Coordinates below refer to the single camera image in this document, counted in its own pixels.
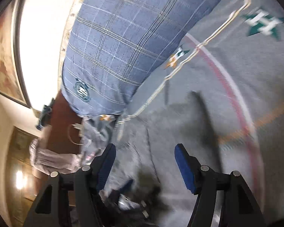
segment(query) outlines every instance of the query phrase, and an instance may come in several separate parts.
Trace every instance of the metal bolt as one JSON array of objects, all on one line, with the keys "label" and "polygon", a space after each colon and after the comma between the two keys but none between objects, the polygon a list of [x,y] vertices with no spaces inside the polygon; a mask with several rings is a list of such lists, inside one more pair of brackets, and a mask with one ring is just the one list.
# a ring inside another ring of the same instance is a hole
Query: metal bolt
[{"label": "metal bolt", "polygon": [[149,215],[148,215],[147,211],[145,211],[145,210],[144,210],[142,213],[143,213],[143,215],[144,215],[146,218],[148,218],[148,217],[149,217]]},{"label": "metal bolt", "polygon": [[233,171],[233,175],[235,177],[239,177],[241,175],[241,173],[239,171]]},{"label": "metal bolt", "polygon": [[82,167],[82,171],[87,172],[91,167],[88,165],[85,165]]},{"label": "metal bolt", "polygon": [[58,174],[59,174],[58,172],[52,172],[51,177],[56,177],[56,176],[58,176]]},{"label": "metal bolt", "polygon": [[209,167],[208,166],[201,166],[201,170],[206,172],[209,170]]}]

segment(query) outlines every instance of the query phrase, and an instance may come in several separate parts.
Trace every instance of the gray blanket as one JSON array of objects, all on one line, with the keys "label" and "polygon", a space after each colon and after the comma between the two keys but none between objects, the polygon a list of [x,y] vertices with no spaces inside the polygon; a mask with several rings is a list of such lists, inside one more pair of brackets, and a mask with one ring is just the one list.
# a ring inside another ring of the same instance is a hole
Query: gray blanket
[{"label": "gray blanket", "polygon": [[132,177],[138,199],[159,184],[166,207],[154,223],[186,226],[195,197],[173,158],[183,143],[201,164],[240,171],[268,223],[283,218],[284,11],[276,0],[221,0],[180,46],[179,57],[144,81],[117,120],[106,192]]}]

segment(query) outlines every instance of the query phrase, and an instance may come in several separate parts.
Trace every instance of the embroidered logo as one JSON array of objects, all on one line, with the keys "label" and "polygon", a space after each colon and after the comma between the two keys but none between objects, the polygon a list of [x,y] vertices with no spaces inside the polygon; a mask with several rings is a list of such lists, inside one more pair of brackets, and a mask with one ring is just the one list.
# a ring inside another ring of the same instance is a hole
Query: embroidered logo
[{"label": "embroidered logo", "polygon": [[89,102],[91,99],[88,92],[88,86],[81,79],[76,78],[75,86],[73,87],[80,99],[84,102]]},{"label": "embroidered logo", "polygon": [[182,57],[183,55],[187,54],[189,50],[183,50],[182,45],[178,48],[177,52],[175,54],[172,54],[167,62],[167,65],[165,67],[168,68],[169,66],[172,67],[173,69],[176,68],[177,66],[177,60]]},{"label": "embroidered logo", "polygon": [[267,11],[260,8],[254,14],[246,14],[242,16],[246,19],[246,23],[251,26],[248,36],[261,32],[266,36],[272,36],[280,40],[277,25],[284,23],[284,18],[271,16]]}]

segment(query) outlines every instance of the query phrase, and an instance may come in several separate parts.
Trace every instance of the red line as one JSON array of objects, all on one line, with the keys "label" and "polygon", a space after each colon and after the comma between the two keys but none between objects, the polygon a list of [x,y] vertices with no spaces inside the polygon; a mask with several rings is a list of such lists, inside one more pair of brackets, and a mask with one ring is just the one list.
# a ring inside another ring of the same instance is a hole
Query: red line
[{"label": "red line", "polygon": [[255,149],[254,146],[252,145],[252,141],[251,138],[249,136],[249,128],[246,124],[246,119],[243,115],[242,109],[238,103],[238,100],[235,96],[235,94],[233,93],[232,88],[230,87],[230,85],[228,84],[228,82],[226,81],[225,77],[223,76],[223,74],[220,72],[219,68],[214,64],[214,62],[202,51],[202,48],[200,50],[201,55],[204,57],[204,59],[207,61],[208,65],[213,69],[213,71],[215,72],[218,80],[222,83],[227,96],[230,98],[231,100],[231,104],[232,107],[234,108],[237,118],[239,120],[241,129],[243,130],[243,134],[245,137],[245,142],[246,142],[246,146],[247,146],[247,150],[248,150],[248,155],[249,155],[249,159],[250,159],[250,165],[251,165],[251,171],[252,171],[252,178],[253,178],[253,192],[255,195],[255,198],[257,199],[258,197],[258,173],[257,173],[257,159],[255,156]]}]

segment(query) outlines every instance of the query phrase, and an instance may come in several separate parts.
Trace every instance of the white wall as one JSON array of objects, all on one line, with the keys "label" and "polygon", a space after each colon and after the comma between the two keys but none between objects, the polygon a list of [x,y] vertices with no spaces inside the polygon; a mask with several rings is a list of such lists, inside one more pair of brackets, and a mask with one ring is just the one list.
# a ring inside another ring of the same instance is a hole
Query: white wall
[{"label": "white wall", "polygon": [[14,126],[30,134],[40,136],[41,131],[35,127],[38,118],[35,117],[32,109],[22,106],[3,95],[0,95],[0,102]]},{"label": "white wall", "polygon": [[60,45],[73,0],[26,0],[20,25],[20,58],[32,107],[42,110],[58,92]]}]

